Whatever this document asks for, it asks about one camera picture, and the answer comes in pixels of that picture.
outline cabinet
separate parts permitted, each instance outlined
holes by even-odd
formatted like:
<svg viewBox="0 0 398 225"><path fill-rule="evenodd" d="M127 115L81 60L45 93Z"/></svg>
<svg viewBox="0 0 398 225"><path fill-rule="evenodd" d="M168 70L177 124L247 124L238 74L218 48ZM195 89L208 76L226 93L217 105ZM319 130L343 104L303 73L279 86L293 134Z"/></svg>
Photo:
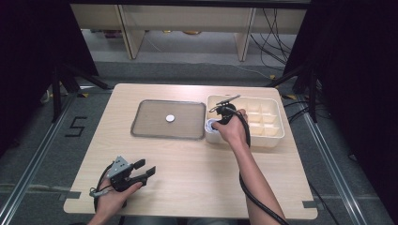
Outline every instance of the cabinet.
<svg viewBox="0 0 398 225"><path fill-rule="evenodd" d="M145 30L234 34L239 61L245 61L251 33L269 33L274 9L252 7L159 7L71 4L83 29L121 30L130 59L137 57ZM278 9L279 34L298 33L305 9Z"/></svg>

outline forearm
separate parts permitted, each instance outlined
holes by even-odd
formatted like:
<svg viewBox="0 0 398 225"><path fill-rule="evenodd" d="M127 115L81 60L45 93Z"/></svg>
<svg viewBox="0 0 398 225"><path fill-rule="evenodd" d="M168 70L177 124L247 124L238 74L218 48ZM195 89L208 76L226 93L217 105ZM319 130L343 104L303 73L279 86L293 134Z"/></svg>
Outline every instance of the forearm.
<svg viewBox="0 0 398 225"><path fill-rule="evenodd" d="M237 158L237 165L240 170L243 182L251 194L269 209L284 219L283 211L275 198L266 178L257 166L252 152L247 144L230 144ZM247 199L248 212L252 225L256 224L278 224L278 222L265 213L261 208Z"/></svg>

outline person's arm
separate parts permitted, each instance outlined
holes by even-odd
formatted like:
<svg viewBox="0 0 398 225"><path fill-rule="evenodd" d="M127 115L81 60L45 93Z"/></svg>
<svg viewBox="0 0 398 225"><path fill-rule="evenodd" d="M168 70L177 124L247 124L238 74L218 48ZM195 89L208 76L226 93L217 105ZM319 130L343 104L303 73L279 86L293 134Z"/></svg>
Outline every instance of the person's arm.
<svg viewBox="0 0 398 225"><path fill-rule="evenodd" d="M239 111L247 121L246 112L244 110ZM212 126L221 133L222 138L231 146L231 149L237 158L237 165L242 179L251 194L284 219L282 208L275 198L266 178L258 168L249 145L246 143L245 129L237 116L234 115L227 125L221 125L216 122L213 123ZM246 203L248 206L249 219L252 225L279 224L279 222L270 217L250 199L246 198Z"/></svg>
<svg viewBox="0 0 398 225"><path fill-rule="evenodd" d="M108 178L105 178L100 185L100 188L105 188L111 185ZM126 189L123 192L117 192L112 187L108 187L109 192L99 197L97 212L91 218L87 225L102 225L113 217L123 206L125 200L137 191L143 183L138 182Z"/></svg>

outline wooden table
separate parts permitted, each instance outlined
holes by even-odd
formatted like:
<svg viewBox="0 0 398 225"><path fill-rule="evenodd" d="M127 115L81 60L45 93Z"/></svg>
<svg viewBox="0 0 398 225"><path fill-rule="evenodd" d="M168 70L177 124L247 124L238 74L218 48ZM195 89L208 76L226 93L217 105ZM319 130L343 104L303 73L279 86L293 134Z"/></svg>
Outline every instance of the wooden table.
<svg viewBox="0 0 398 225"><path fill-rule="evenodd" d="M79 199L67 199L68 213L93 214L89 189L117 156L128 162L145 158L156 174L147 186L134 193L123 215L167 217L247 218L245 196L238 182L234 154L226 144L200 141L133 137L130 127L144 99L198 101L207 103L210 95L273 98L280 107L284 138L274 148L252 147L255 160L270 183L288 219L314 219L313 202L298 149L274 88L119 84L106 106L71 191L82 192Z"/></svg>

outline white plastic container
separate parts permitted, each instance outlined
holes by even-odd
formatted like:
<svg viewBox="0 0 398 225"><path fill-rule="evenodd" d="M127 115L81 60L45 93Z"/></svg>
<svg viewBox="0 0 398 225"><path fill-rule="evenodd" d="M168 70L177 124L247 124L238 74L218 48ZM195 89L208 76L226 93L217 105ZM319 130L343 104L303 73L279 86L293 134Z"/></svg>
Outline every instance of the white plastic container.
<svg viewBox="0 0 398 225"><path fill-rule="evenodd" d="M209 96L205 123L220 120L221 115L209 112L220 101L231 96ZM244 109L248 114L252 146L275 147L284 137L284 129L278 102L271 98L238 97L230 102L237 110ZM209 143L225 143L217 130L211 130L205 124L205 137Z"/></svg>

